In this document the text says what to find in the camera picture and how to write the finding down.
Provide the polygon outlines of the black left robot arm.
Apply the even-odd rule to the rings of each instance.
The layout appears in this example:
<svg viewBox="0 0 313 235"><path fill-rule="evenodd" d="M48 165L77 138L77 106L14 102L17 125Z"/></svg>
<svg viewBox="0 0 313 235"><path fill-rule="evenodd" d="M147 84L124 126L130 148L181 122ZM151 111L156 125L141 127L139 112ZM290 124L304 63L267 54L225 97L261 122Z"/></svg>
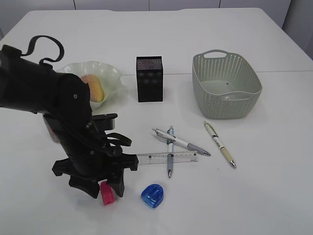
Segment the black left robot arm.
<svg viewBox="0 0 313 235"><path fill-rule="evenodd" d="M54 163L56 176L66 174L69 185L98 196L106 180L118 196L124 193L124 170L136 171L138 158L123 153L132 141L113 131L117 114L93 115L89 86L71 73L24 59L19 49L0 51L0 105L41 113L58 138L67 158Z"/></svg>

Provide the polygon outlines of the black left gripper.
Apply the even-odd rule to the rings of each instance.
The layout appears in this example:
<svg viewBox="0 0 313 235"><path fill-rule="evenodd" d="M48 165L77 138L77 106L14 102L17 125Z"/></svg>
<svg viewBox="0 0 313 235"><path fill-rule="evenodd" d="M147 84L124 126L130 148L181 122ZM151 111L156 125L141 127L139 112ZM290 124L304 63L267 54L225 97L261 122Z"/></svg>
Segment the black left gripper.
<svg viewBox="0 0 313 235"><path fill-rule="evenodd" d="M67 158L57 160L52 171L56 176L70 176L69 186L79 189L92 198L98 197L98 181L107 179L107 184L115 194L123 197L124 170L138 169L136 154L123 152L124 146L132 144L128 137L113 132L100 132L92 119L74 117L72 120L44 116L56 120L55 134L65 151Z"/></svg>

